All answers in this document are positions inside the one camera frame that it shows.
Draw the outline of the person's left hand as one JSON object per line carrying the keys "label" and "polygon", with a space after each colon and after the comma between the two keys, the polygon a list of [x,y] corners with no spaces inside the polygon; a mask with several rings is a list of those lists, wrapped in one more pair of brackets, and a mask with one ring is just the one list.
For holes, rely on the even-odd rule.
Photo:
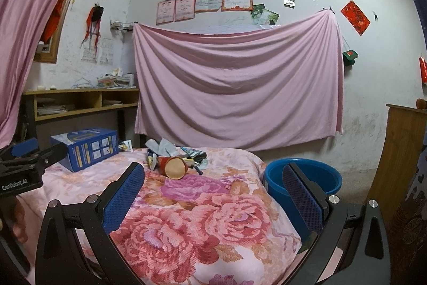
{"label": "person's left hand", "polygon": [[3,230],[11,232],[19,243],[26,243],[25,210],[15,196],[1,198],[1,222]]}

